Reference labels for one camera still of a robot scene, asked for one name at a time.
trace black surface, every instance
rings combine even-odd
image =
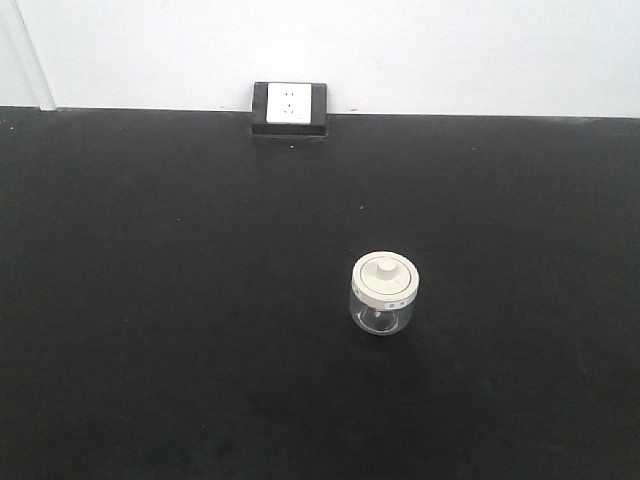
[[[271,136],[325,136],[327,135],[327,84],[311,84],[311,123],[267,123],[269,82],[255,82],[251,103],[251,132]]]
[[[0,121],[3,480],[640,478],[640,122]]]

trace glass jar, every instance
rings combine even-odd
[[[374,335],[393,335],[413,314],[420,276],[402,255],[372,252],[353,267],[349,308],[356,324]]]

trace white outlet plate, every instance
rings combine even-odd
[[[311,124],[310,83],[270,83],[267,123]]]

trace electrical outlet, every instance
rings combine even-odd
[[[309,125],[310,83],[270,83],[267,87],[267,123]]]
[[[327,135],[327,85],[255,82],[251,133],[272,137]]]

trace white wall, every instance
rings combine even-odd
[[[56,105],[640,116],[638,0],[18,0]]]
[[[33,107],[36,99],[29,88],[9,32],[0,18],[0,105]]]

